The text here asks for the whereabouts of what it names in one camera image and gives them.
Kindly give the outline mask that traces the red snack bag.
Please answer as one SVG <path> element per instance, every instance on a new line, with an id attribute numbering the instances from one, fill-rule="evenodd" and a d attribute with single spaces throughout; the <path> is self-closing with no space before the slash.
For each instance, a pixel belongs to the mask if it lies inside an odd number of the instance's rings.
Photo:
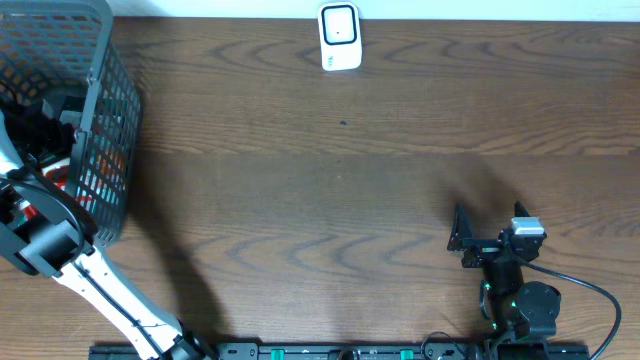
<path id="1" fill-rule="evenodd" d="M 20 142 L 19 153 L 26 164 L 32 165 L 65 191 L 70 179 L 71 152 L 75 143 L 75 128 L 71 124 L 53 125 L 44 135 L 33 135 Z"/>

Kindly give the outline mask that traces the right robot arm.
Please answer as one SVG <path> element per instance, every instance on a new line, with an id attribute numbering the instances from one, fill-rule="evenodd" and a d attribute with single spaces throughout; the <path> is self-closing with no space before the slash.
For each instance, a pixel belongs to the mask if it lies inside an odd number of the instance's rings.
<path id="1" fill-rule="evenodd" d="M 509 226 L 492 239 L 480 239 L 458 204 L 447 249 L 461 252 L 464 268 L 480 268 L 480 306 L 493 334 L 468 347 L 467 359 L 549 359 L 548 338 L 556 334 L 561 294 L 553 286 L 526 282 L 522 268 L 539 256 L 545 229 L 522 203 L 514 204 Z"/>

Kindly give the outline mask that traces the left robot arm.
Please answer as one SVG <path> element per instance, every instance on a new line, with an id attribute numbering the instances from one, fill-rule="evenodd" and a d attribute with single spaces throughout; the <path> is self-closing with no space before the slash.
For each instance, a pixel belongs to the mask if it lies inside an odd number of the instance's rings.
<path id="1" fill-rule="evenodd" d="M 42 171 L 76 144 L 77 127 L 40 103 L 1 102 L 1 256 L 51 278 L 112 323 L 142 359 L 216 359 L 219 353 L 160 309 L 107 256 L 90 211 Z"/>

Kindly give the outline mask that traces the white barcode scanner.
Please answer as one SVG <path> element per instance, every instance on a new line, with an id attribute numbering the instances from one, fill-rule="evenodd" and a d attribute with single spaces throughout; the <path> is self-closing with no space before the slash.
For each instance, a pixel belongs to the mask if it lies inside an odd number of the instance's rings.
<path id="1" fill-rule="evenodd" d="M 359 9 L 352 2 L 323 4 L 318 10 L 321 66 L 325 71 L 356 69 L 363 56 Z"/>

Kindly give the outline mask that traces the grey plastic mesh basket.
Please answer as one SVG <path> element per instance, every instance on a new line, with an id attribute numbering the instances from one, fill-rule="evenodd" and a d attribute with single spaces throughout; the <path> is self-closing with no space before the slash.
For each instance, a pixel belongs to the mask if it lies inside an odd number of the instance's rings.
<path id="1" fill-rule="evenodd" d="M 9 104 L 76 90 L 84 100 L 66 190 L 93 216 L 98 244 L 119 240 L 142 110 L 112 42 L 105 1 L 1 4 L 1 94 Z"/>

